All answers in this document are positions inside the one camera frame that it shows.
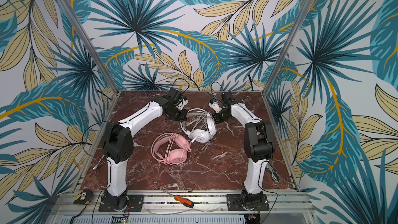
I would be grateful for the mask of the pink headphones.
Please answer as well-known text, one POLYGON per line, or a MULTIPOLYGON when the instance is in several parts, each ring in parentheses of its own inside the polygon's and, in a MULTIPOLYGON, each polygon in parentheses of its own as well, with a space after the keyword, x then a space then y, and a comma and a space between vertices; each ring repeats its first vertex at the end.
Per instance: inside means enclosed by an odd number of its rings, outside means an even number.
POLYGON ((178 166, 185 163, 191 152, 191 142, 177 133, 158 136, 151 146, 151 155, 159 163, 178 166))

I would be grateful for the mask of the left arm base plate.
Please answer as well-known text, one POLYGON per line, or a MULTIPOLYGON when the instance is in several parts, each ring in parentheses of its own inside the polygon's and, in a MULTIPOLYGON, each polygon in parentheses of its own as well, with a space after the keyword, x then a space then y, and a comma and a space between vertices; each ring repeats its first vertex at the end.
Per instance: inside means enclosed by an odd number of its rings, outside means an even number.
POLYGON ((114 197, 105 194, 99 205, 99 212, 140 212, 144 203, 144 195, 121 195, 114 197))

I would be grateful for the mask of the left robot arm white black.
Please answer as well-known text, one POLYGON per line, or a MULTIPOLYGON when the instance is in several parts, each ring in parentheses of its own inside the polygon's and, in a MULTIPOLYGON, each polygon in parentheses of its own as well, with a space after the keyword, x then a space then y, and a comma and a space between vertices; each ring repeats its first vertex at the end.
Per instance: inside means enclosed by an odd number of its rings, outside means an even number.
POLYGON ((133 137, 143 127, 158 117, 182 122, 187 120, 187 98, 177 89, 164 96, 156 96, 142 109, 118 122, 108 122, 104 132, 104 156, 108 165, 108 181, 104 203, 111 209, 125 211, 130 204, 127 196, 126 168, 133 151, 133 137))

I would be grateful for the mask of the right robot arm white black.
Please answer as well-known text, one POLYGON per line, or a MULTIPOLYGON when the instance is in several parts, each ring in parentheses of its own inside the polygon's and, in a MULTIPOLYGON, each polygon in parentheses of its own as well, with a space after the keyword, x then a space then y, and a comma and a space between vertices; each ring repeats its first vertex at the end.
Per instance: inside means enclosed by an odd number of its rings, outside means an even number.
POLYGON ((223 92, 221 96, 222 104, 216 99, 208 104, 214 110, 215 123, 233 117, 245 128, 244 151, 248 157, 248 170, 238 204, 245 209, 257 208, 264 202, 265 169, 276 150, 273 127, 269 121, 252 113, 242 100, 235 99, 231 92, 223 92))

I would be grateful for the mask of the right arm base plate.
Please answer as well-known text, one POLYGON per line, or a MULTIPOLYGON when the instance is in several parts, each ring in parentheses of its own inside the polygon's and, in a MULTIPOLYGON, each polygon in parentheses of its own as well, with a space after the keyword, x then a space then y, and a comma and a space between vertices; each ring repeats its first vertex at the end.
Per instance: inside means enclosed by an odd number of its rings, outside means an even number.
POLYGON ((246 194, 242 191, 240 194, 228 194, 226 197, 228 211, 269 210, 268 199, 262 192, 259 194, 246 194))

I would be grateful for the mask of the white headphones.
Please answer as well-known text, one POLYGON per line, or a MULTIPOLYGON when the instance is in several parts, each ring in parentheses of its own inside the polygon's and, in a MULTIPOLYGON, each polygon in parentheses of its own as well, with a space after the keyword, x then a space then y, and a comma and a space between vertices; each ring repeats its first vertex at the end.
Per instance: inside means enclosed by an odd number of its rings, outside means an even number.
POLYGON ((193 108, 188 110, 187 118, 189 117, 196 117, 197 120, 192 129, 189 131, 184 121, 180 123, 180 127, 191 143, 207 143, 216 135, 217 127, 213 116, 208 111, 193 108))

